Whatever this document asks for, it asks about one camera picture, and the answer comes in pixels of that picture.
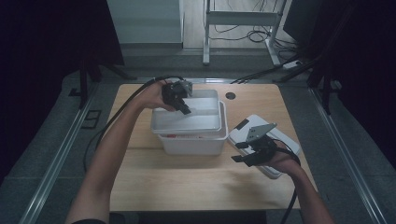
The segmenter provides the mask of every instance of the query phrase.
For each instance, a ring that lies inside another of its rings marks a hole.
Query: hand
[[[166,105],[163,102],[163,85],[169,82],[170,81],[155,82],[140,92],[140,94],[134,98],[134,102],[142,108],[154,109],[161,107],[167,111],[175,111],[172,106]]]
[[[285,149],[287,148],[286,145],[281,141],[275,140],[275,143],[278,147]],[[283,152],[276,152],[275,156],[270,161],[260,165],[271,166],[277,169],[279,172],[288,175],[290,174],[290,172],[300,167],[290,155]]]

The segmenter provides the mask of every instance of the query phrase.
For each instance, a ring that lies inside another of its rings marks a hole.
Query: metal rail
[[[335,126],[334,122],[332,121],[332,117],[329,116],[326,111],[323,109],[321,105],[321,97],[318,93],[318,90],[313,90],[309,89],[310,93],[314,96],[318,112],[323,118],[323,121],[328,128],[330,135],[332,137],[332,140],[334,141],[338,152],[340,153],[340,157],[343,160],[343,163],[353,181],[355,184],[355,187],[361,196],[361,200],[364,203],[364,206],[366,207],[373,223],[377,224],[386,224],[388,223],[381,211],[381,209],[378,206],[378,202],[374,196],[374,194],[371,192],[369,186],[367,185],[366,180],[364,179],[364,176],[361,173],[361,170],[359,169],[358,165],[355,163],[353,160],[352,156],[349,153],[349,150],[347,148],[347,145],[345,144],[341,134],[338,132],[337,127]]]
[[[19,222],[20,224],[33,224],[37,221],[41,209],[50,195],[50,191],[56,181],[56,178],[58,177],[58,174],[64,165],[64,161],[70,151],[70,148],[76,139],[78,130],[81,127],[85,116],[87,115],[92,103],[92,98],[96,94],[98,86],[99,83],[92,83],[87,103],[78,111],[64,141],[59,147],[55,157],[47,169],[47,172],[44,174],[40,184],[38,185],[32,200],[29,202],[25,212],[23,213],[23,216]]]

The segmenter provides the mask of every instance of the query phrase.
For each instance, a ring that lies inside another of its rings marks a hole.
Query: wrist
[[[305,174],[305,170],[296,163],[296,165],[289,168],[286,174],[291,178],[298,178]]]
[[[138,101],[137,99],[133,99],[131,102],[128,103],[127,109],[131,110],[134,113],[141,113],[145,109],[145,107],[140,101]]]

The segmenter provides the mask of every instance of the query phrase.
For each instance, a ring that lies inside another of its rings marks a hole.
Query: black cable
[[[98,136],[98,135],[100,134],[99,137],[98,137],[98,139],[97,139],[96,146],[95,146],[95,148],[97,148],[97,147],[99,146],[99,144],[100,144],[100,142],[101,142],[103,136],[105,135],[107,129],[108,129],[108,128],[111,126],[111,124],[117,119],[117,117],[120,115],[120,113],[123,111],[123,109],[128,105],[128,103],[131,102],[131,101],[136,97],[136,95],[138,95],[142,90],[144,90],[144,89],[147,88],[148,86],[154,84],[155,82],[161,81],[161,80],[166,80],[166,79],[172,78],[172,77],[177,77],[177,78],[179,78],[180,80],[184,80],[183,77],[178,77],[178,76],[155,77],[155,78],[149,80],[148,82],[146,82],[145,84],[143,84],[139,89],[137,89],[137,91],[135,91],[135,92],[125,101],[125,103],[123,103],[123,105],[122,105],[122,106],[120,107],[120,109],[116,112],[116,114],[110,119],[110,121],[107,122],[106,126],[105,126],[102,130],[100,130],[98,133],[96,133],[96,134],[91,138],[90,142],[88,143],[88,145],[87,145],[87,147],[86,147],[86,149],[85,149],[84,157],[83,157],[84,172],[87,172],[87,154],[88,154],[89,147],[90,147],[91,143],[93,142],[93,140],[95,139],[95,137]]]
[[[298,156],[291,150],[291,148],[290,148],[288,145],[286,145],[285,142],[283,142],[283,141],[280,140],[280,139],[274,139],[274,140],[275,140],[275,141],[279,141],[279,142],[285,144],[285,146],[286,146],[286,148],[287,148],[287,149],[285,149],[285,148],[282,148],[282,147],[277,147],[277,148],[276,148],[276,151],[282,152],[282,153],[286,153],[286,154],[290,155],[291,158],[292,158],[294,161],[296,161],[296,162],[301,166],[300,159],[299,159]],[[290,200],[289,206],[288,206],[288,208],[286,209],[286,212],[285,212],[285,214],[283,215],[282,220],[280,221],[281,224],[286,223],[286,220],[287,220],[288,217],[289,217],[289,214],[290,214],[290,212],[291,212],[292,207],[294,206],[294,203],[296,202],[296,199],[297,199],[297,191],[296,191],[296,189],[294,189],[293,195],[291,196],[291,200]]]

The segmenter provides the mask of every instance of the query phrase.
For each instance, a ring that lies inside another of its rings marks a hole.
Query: dark background
[[[342,85],[338,96],[344,106],[396,167],[396,4],[293,0],[284,30],[302,44],[304,56],[315,58],[328,43],[347,4],[355,7],[328,59],[332,79]]]
[[[2,1],[1,180],[84,57],[123,64],[106,0]]]

